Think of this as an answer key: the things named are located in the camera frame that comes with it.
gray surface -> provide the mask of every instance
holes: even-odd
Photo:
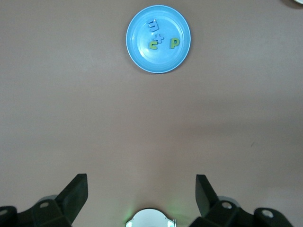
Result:
[[[152,4],[192,32],[162,75],[125,47]],[[23,211],[87,173],[74,227],[123,226],[145,207],[188,226],[206,174],[245,210],[302,226],[302,21],[292,0],[0,0],[0,205]]]

blue plus sign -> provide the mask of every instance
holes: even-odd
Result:
[[[154,41],[158,41],[158,43],[162,43],[162,40],[164,39],[164,37],[161,37],[160,34],[156,34],[156,38],[154,38]]]

table surface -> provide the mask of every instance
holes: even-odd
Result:
[[[125,45],[156,4],[191,29],[166,74]],[[187,227],[205,174],[246,211],[302,226],[302,21],[293,0],[0,1],[0,205],[24,211],[87,173],[74,227],[122,227],[146,207]]]

metal screw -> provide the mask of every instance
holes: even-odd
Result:
[[[271,211],[269,211],[269,210],[262,210],[262,214],[265,217],[268,217],[268,218],[273,218],[274,217],[274,214]]]
[[[1,210],[1,211],[0,211],[0,216],[1,216],[1,215],[5,215],[7,212],[8,212],[8,210]]]
[[[222,206],[223,206],[225,209],[231,209],[231,208],[232,208],[232,205],[231,205],[229,202],[224,202],[224,203],[222,203]]]
[[[48,202],[41,203],[40,208],[48,207],[48,205],[49,205]]]

green letter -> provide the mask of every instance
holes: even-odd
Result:
[[[154,45],[157,45],[157,44],[158,44],[158,42],[157,42],[157,41],[151,41],[151,42],[150,42],[150,49],[156,50],[156,49],[157,49],[157,47],[156,47],[156,46],[154,46]]]
[[[171,39],[171,43],[170,43],[170,48],[171,48],[171,49],[174,49],[175,46],[178,46],[178,45],[179,45],[179,43],[180,43],[180,40],[179,40],[179,39],[177,39],[177,38],[172,38],[172,39]]]

